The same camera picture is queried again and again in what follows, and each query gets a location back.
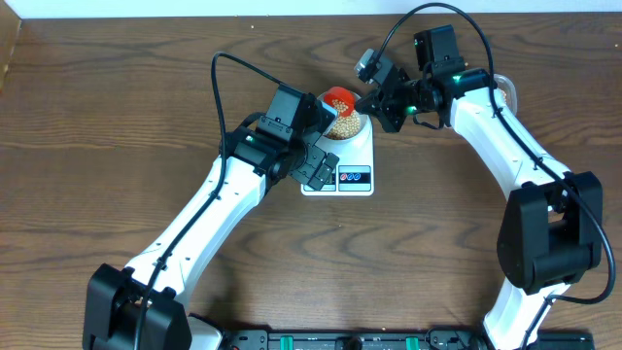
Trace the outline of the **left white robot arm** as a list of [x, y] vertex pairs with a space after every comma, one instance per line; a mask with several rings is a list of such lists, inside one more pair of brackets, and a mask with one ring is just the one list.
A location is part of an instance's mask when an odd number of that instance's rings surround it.
[[223, 137], [200, 189], [123, 269], [102, 264], [87, 285], [85, 349], [220, 348], [224, 333], [187, 307], [208, 263], [280, 180], [320, 189], [338, 163], [318, 141], [337, 113], [311, 93], [278, 86], [265, 113]]

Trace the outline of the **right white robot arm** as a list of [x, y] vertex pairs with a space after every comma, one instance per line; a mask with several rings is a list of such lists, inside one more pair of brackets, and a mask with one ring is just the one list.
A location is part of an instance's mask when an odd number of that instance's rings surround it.
[[493, 75], [466, 67], [450, 25], [414, 36], [420, 79], [383, 53], [367, 50], [355, 70], [374, 90], [356, 109], [398, 132], [407, 117], [436, 113], [438, 128], [462, 136], [505, 198], [497, 254], [504, 281], [483, 320], [491, 349], [527, 349], [557, 300], [601, 261], [603, 189], [547, 153], [507, 106]]

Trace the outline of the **red measuring scoop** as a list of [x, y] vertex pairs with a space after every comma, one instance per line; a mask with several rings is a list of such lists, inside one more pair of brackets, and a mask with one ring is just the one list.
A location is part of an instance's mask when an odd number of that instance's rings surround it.
[[352, 91], [344, 87], [331, 87], [324, 94], [323, 101], [343, 118], [350, 117], [355, 110], [356, 97]]

